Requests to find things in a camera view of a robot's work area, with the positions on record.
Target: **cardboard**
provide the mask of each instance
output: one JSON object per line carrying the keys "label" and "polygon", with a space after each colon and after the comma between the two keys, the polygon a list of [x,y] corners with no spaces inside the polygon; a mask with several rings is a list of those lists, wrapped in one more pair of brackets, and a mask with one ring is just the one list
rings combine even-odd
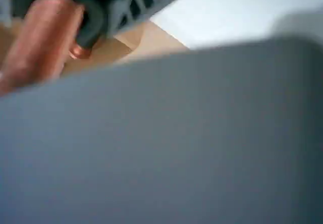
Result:
{"label": "cardboard", "polygon": [[[0,26],[0,62],[19,33],[21,21],[15,19],[11,28]],[[187,50],[178,40],[148,21],[115,38],[102,39],[87,60],[66,62],[62,76],[103,65],[133,62],[136,59]]]}

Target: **dark gray plastic part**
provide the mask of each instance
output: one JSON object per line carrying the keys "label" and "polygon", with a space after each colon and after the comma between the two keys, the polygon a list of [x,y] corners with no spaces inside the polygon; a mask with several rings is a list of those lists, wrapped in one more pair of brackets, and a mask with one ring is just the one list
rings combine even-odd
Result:
{"label": "dark gray plastic part", "polygon": [[323,223],[323,54],[275,39],[0,100],[0,223]]}

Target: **copper tube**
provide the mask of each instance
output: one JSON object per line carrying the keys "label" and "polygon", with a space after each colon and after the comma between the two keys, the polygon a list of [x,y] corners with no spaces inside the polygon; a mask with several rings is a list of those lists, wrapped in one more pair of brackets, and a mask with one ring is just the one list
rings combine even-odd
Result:
{"label": "copper tube", "polygon": [[36,0],[1,71],[0,95],[59,77],[81,25],[84,7],[73,0]]}
{"label": "copper tube", "polygon": [[91,53],[91,48],[83,48],[76,43],[70,49],[70,56],[73,59],[88,59],[91,56]]}

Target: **copper fitting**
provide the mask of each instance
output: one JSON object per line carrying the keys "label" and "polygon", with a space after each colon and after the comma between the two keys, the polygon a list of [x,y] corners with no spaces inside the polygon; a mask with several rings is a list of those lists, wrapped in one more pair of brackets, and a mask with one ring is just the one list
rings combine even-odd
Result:
{"label": "copper fitting", "polygon": [[36,0],[5,58],[0,95],[58,78],[83,20],[84,6],[73,0]]}
{"label": "copper fitting", "polygon": [[70,56],[73,59],[88,59],[91,53],[91,48],[83,48],[76,43],[70,49]]}

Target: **white wall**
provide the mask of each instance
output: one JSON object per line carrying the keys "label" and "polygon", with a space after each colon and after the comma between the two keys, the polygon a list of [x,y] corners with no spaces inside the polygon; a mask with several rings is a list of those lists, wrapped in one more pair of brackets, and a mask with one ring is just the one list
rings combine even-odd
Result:
{"label": "white wall", "polygon": [[282,17],[320,8],[323,0],[177,0],[152,21],[194,48],[264,37]]}

